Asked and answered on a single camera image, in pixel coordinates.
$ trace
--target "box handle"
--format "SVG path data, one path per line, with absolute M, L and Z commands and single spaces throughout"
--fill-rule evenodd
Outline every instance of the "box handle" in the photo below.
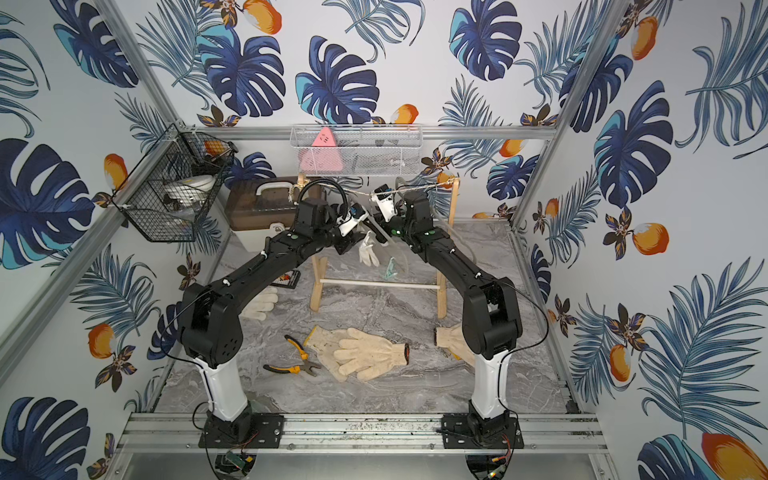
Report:
M 261 195 L 261 192 L 272 188 L 287 188 L 290 190 L 293 188 L 293 184 L 290 182 L 273 182 L 271 184 L 259 185 L 256 189 L 256 195 Z

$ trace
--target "work glove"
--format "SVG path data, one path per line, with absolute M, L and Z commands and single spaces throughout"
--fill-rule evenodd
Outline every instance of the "work glove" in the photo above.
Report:
M 317 353 L 317 359 L 331 372 L 333 378 L 345 382 L 347 375 L 339 373 L 341 364 L 333 357 L 333 352 L 339 349 L 339 341 L 348 339 L 346 329 L 326 330 L 321 326 L 315 326 L 310 335 L 304 340 L 304 346 Z
M 254 320 L 266 320 L 266 313 L 271 312 L 277 303 L 277 288 L 274 286 L 268 286 L 240 312 L 241 319 L 254 319 Z
M 392 343 L 378 335 L 369 335 L 355 328 L 348 328 L 351 339 L 339 340 L 341 349 L 333 352 L 333 358 L 349 360 L 339 367 L 339 373 L 357 372 L 357 379 L 367 382 L 387 373 L 396 366 L 408 365 L 408 343 Z
M 475 353 L 469 349 L 469 345 L 464 340 L 461 323 L 451 327 L 437 327 L 435 329 L 435 345 L 448 349 L 457 359 L 464 360 L 472 367 L 475 366 Z
M 369 231 L 366 233 L 366 237 L 362 239 L 362 242 L 360 242 L 360 246 L 358 247 L 358 251 L 360 252 L 360 262 L 367 266 L 379 266 L 379 258 L 373 253 L 373 242 L 376 241 L 375 238 L 376 235 L 374 235 L 372 231 Z

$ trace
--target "orange-handled pliers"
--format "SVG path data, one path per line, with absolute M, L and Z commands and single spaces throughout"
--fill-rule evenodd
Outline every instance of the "orange-handled pliers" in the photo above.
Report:
M 317 374 L 313 372 L 312 369 L 319 369 L 323 366 L 321 366 L 319 363 L 310 362 L 309 353 L 304 351 L 304 349 L 301 347 L 301 343 L 299 343 L 298 340 L 290 335 L 285 335 L 285 337 L 286 340 L 288 340 L 288 343 L 295 346 L 296 349 L 299 350 L 299 355 L 301 355 L 301 360 L 304 361 L 304 364 L 290 367 L 265 365 L 264 369 L 274 373 L 298 373 L 303 370 L 304 372 L 309 373 L 311 376 L 317 376 Z

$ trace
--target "wooden rack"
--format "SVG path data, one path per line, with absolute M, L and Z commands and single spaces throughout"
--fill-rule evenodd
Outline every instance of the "wooden rack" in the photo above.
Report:
M 299 174 L 299 185 L 306 183 L 306 175 Z M 451 209 L 448 215 L 448 225 L 453 227 L 453 221 L 456 216 L 456 201 L 458 199 L 458 185 L 459 178 L 453 179 L 453 185 L 451 187 Z M 320 257 L 318 255 L 312 256 L 312 269 L 315 273 L 315 285 L 312 289 L 312 296 L 310 297 L 310 309 L 313 312 L 320 310 L 320 300 L 323 298 L 323 285 L 328 283 L 336 285 L 359 285 L 359 286 L 378 286 L 384 288 L 415 288 L 415 289 L 427 289 L 435 290 L 437 292 L 437 317 L 445 318 L 448 314 L 448 291 L 446 288 L 445 276 L 442 273 L 437 272 L 435 284 L 431 283 L 402 283 L 402 282 L 374 282 L 369 280 L 346 280 L 336 278 L 326 278 L 326 269 L 328 267 L 328 257 Z

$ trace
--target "mounting plate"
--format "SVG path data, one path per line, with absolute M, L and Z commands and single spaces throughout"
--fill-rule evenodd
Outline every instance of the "mounting plate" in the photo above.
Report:
M 229 433 L 215 426 L 215 421 L 211 415 L 205 422 L 203 432 L 200 434 L 200 441 L 197 446 L 201 449 L 231 449 L 237 446 L 237 440 Z M 285 417 L 276 413 L 252 413 L 250 414 L 250 426 L 246 439 L 253 434 L 256 436 L 247 445 L 245 449 L 278 449 L 280 447 L 280 438 L 283 436 L 283 425 Z
M 502 433 L 505 433 L 510 439 L 514 439 L 512 441 L 515 450 L 523 449 L 525 447 L 518 426 L 518 420 L 513 416 L 509 417 L 507 427 L 499 433 L 498 438 L 490 446 L 481 447 L 472 439 L 472 431 L 469 429 L 466 413 L 449 413 L 443 415 L 441 421 L 441 433 L 442 447 L 444 449 L 484 448 L 491 450 L 506 450 L 507 445 L 504 443 L 504 439 L 502 439 Z

